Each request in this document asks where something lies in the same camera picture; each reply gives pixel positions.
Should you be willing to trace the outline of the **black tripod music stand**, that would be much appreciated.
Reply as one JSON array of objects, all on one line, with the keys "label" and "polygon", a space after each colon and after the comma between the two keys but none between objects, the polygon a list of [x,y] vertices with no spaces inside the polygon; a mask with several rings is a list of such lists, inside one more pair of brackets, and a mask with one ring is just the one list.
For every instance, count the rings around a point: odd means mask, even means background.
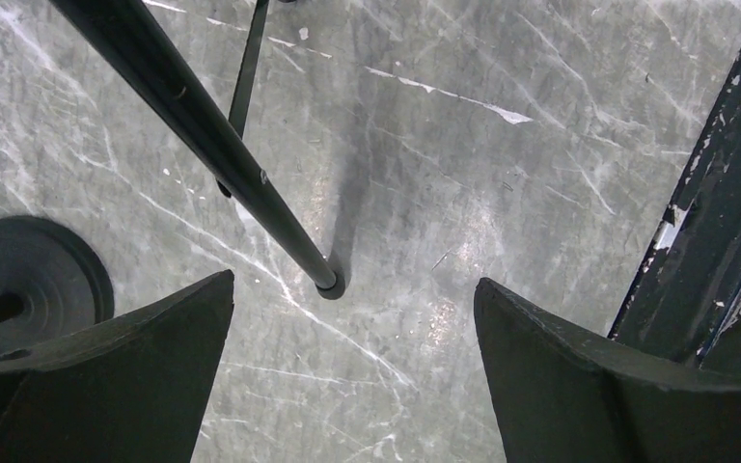
[{"label": "black tripod music stand", "polygon": [[317,248],[242,137],[269,9],[256,3],[229,112],[223,113],[162,29],[162,1],[56,1],[55,9],[213,173],[326,300],[344,295],[343,269]]}]

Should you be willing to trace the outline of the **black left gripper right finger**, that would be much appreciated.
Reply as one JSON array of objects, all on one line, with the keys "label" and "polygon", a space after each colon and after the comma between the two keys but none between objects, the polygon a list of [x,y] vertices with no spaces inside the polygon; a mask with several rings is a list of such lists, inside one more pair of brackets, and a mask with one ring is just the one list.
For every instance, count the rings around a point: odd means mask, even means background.
[{"label": "black left gripper right finger", "polygon": [[609,340],[483,278],[474,319],[509,462],[741,462],[741,376]]}]

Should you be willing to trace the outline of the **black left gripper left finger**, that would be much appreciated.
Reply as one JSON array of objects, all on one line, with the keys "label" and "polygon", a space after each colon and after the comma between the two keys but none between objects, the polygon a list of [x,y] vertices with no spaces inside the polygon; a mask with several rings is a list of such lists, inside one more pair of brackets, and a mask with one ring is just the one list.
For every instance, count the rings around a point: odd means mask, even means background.
[{"label": "black left gripper left finger", "polygon": [[0,462],[187,462],[233,317],[234,275],[0,357]]}]

